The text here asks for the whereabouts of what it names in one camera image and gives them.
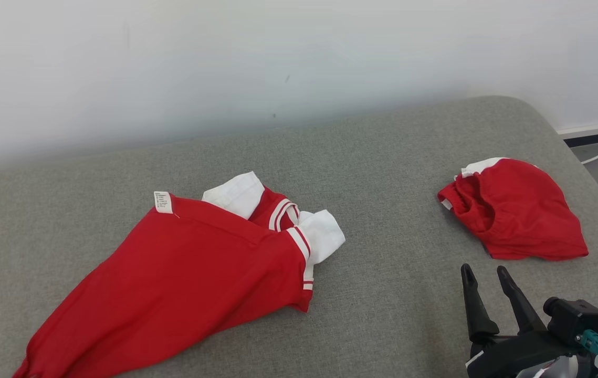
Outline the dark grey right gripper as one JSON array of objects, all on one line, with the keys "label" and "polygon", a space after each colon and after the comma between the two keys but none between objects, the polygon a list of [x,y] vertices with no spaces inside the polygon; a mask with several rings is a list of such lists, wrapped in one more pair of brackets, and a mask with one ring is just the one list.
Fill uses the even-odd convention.
[{"label": "dark grey right gripper", "polygon": [[[500,332],[491,321],[469,264],[460,268],[469,340],[490,344]],[[503,293],[508,297],[519,327],[517,337],[505,338],[482,350],[466,364],[469,377],[592,377],[593,356],[581,346],[570,346],[546,332],[507,268],[497,267]]]}]

